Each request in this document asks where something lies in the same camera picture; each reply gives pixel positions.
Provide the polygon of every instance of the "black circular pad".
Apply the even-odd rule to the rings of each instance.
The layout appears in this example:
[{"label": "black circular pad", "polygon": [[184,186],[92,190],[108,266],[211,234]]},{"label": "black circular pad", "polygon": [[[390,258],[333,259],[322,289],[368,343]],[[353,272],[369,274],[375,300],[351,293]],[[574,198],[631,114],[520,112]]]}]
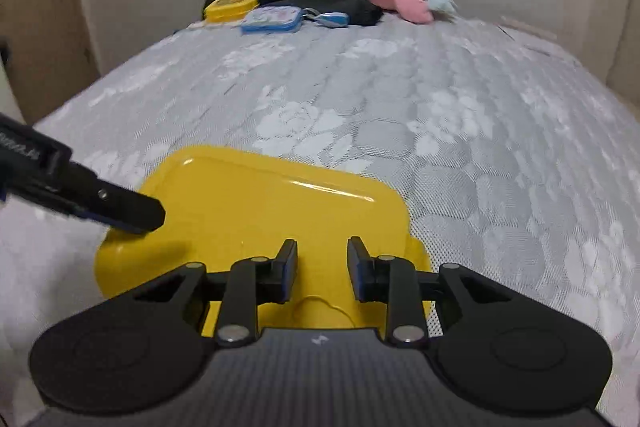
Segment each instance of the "black circular pad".
[{"label": "black circular pad", "polygon": [[463,316],[442,337],[437,357],[462,394],[516,414],[594,405],[612,366],[609,347],[591,328],[522,301],[485,304]]},{"label": "black circular pad", "polygon": [[39,391],[86,414],[142,410],[179,393],[202,368],[204,341],[179,317],[154,314],[153,306],[118,314],[98,306],[47,330],[29,359]]}]

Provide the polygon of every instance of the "small yellow box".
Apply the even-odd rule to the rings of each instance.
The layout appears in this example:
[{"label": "small yellow box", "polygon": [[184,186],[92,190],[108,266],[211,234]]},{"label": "small yellow box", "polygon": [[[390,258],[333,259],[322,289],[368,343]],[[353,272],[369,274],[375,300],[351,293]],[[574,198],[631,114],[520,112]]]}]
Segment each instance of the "small yellow box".
[{"label": "small yellow box", "polygon": [[207,22],[228,22],[242,19],[258,6],[258,0],[215,0],[204,9]]}]

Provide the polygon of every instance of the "door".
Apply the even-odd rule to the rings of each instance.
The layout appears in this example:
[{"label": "door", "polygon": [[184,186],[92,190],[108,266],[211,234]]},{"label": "door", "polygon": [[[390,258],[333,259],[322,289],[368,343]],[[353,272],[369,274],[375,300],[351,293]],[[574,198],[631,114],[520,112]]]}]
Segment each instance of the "door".
[{"label": "door", "polygon": [[25,121],[50,114],[98,78],[79,0],[0,0],[6,74]]},{"label": "door", "polygon": [[630,0],[625,29],[607,86],[634,104],[640,104],[640,0]]}]

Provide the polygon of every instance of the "yellow lid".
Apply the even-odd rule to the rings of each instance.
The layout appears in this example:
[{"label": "yellow lid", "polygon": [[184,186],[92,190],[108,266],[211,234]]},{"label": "yellow lid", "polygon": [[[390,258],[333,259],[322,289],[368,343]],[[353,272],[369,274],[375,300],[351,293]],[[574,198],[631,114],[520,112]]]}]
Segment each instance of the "yellow lid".
[{"label": "yellow lid", "polygon": [[258,6],[258,0],[215,0],[204,9],[207,22],[227,22],[242,19]]},{"label": "yellow lid", "polygon": [[[95,258],[95,276],[112,297],[190,261],[226,271],[239,259],[274,257],[298,242],[290,302],[258,308],[261,328],[382,328],[386,308],[353,296],[347,240],[359,235],[370,255],[405,257],[430,269],[409,235],[402,198],[382,182],[225,147],[186,147],[162,162],[142,193],[159,198],[164,225],[147,235],[111,230]],[[431,304],[424,303],[426,313]],[[211,335],[220,303],[203,330]]]}]

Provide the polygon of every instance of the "bed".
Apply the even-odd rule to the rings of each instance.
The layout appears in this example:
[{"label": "bed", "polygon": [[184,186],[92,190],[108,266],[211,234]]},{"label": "bed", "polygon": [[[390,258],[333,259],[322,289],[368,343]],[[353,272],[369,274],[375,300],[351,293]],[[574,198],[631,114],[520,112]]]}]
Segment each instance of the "bed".
[{"label": "bed", "polygon": [[[37,129],[130,188],[191,144],[378,179],[434,266],[457,262],[596,328],[614,353],[600,411],[638,424],[640,126],[561,48],[478,20],[242,36],[192,26]],[[100,301],[106,232],[12,200],[0,212],[0,412],[42,410],[37,335]],[[431,333],[439,326],[430,317]]]}]

